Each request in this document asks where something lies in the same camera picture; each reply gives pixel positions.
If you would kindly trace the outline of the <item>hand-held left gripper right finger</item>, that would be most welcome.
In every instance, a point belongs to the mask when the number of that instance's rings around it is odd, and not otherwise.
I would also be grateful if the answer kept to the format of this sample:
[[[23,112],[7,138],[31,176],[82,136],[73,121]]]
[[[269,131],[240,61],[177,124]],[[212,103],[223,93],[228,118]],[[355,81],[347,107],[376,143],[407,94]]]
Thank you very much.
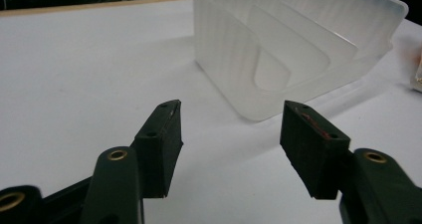
[[[339,198],[343,224],[422,224],[422,188],[391,156],[349,144],[313,108],[284,102],[280,145],[312,198]]]

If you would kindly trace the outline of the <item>translucent white plastic storage bin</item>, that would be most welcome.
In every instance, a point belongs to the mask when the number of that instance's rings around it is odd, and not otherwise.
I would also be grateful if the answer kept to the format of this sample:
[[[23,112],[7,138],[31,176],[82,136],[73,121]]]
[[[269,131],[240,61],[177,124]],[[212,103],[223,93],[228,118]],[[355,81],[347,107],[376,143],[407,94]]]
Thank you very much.
[[[193,0],[195,60],[238,114],[264,120],[365,76],[407,13],[399,0]]]

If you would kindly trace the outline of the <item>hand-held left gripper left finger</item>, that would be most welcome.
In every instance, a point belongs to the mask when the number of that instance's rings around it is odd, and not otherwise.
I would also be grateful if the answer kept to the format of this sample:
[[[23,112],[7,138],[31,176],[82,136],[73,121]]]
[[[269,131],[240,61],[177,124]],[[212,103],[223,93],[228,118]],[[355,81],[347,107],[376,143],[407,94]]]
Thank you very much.
[[[80,224],[144,224],[143,200],[164,198],[183,145],[181,101],[158,105],[129,146],[97,160]]]

